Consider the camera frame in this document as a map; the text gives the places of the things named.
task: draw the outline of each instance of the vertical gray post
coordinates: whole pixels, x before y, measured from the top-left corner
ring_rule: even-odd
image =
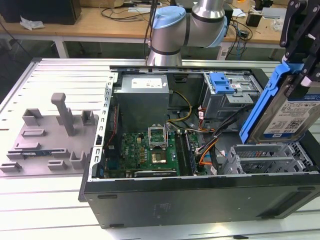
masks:
[[[68,134],[68,136],[73,136],[75,129],[73,125],[72,114],[68,113],[65,100],[66,95],[64,93],[54,93],[51,97],[51,103],[56,105],[56,108],[59,111],[61,120],[65,127],[66,133]]]

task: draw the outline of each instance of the desk leg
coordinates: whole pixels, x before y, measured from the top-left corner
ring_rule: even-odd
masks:
[[[60,41],[60,40],[55,40],[54,43],[55,43],[56,49],[58,51],[59,57],[61,59],[69,58],[66,43],[64,41]]]
[[[0,39],[0,45],[4,47],[5,50],[11,51],[12,47],[8,39]]]
[[[269,55],[269,59],[273,60],[275,58],[277,52],[278,52],[277,48],[272,49],[270,52],[270,55]]]
[[[229,46],[222,45],[220,46],[217,60],[224,61],[226,60],[227,54],[229,52]]]

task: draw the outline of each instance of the floor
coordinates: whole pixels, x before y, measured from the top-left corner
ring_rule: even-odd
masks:
[[[12,50],[0,48],[0,103],[13,87],[20,75],[30,62],[30,57],[14,41],[11,41]],[[50,41],[23,40],[21,45],[32,57],[58,58],[55,45]],[[67,42],[70,58],[113,58],[113,59],[143,59],[143,45],[139,43],[102,43],[102,52],[99,53],[99,44],[95,42]],[[219,48],[183,47],[182,59],[215,60]],[[248,48],[241,60],[269,61],[271,50],[267,48]],[[284,50],[279,50],[274,58],[280,61]],[[239,60],[236,55],[229,55],[228,60]]]

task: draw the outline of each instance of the ram slot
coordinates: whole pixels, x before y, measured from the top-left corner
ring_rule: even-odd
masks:
[[[188,153],[186,152],[186,149],[188,149],[186,146],[186,141],[184,140],[182,134],[179,133],[174,134],[174,140],[180,176],[191,176],[192,169],[188,159]]]

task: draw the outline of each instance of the table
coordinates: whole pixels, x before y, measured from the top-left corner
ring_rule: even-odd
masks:
[[[244,3],[235,1],[237,8],[248,12],[252,1]],[[123,12],[112,15],[115,17],[127,17],[135,15],[134,12]],[[237,18],[237,21],[245,23],[245,18]],[[271,29],[272,20],[261,19],[258,27],[252,27],[253,36],[247,44],[249,48],[272,48],[278,49],[281,32]],[[143,43],[146,33],[147,22],[118,22],[101,16],[96,7],[83,7],[80,18],[74,25],[45,24],[45,28],[32,31],[23,28],[19,23],[6,23],[5,28],[18,40],[43,40],[55,42],[60,58],[68,58],[65,42],[97,42],[97,43]],[[220,44],[218,59],[225,60],[226,52],[236,38],[236,31],[230,27],[227,36]],[[10,39],[7,33],[0,27],[0,39]]]
[[[32,62],[0,105],[0,159],[5,159],[23,120],[26,108],[39,108],[43,115],[58,114],[50,103],[51,93],[65,92],[72,113],[99,111],[104,96],[107,66],[143,66],[141,59],[43,59]],[[235,61],[184,60],[184,66],[223,68]],[[241,61],[240,68],[261,68],[270,76],[278,62]],[[285,219],[222,222],[211,224],[101,229],[89,205],[78,202],[80,175],[20,179],[0,178],[0,239],[46,240],[98,238],[104,240],[233,239],[243,235],[268,240],[320,238],[320,198]]]

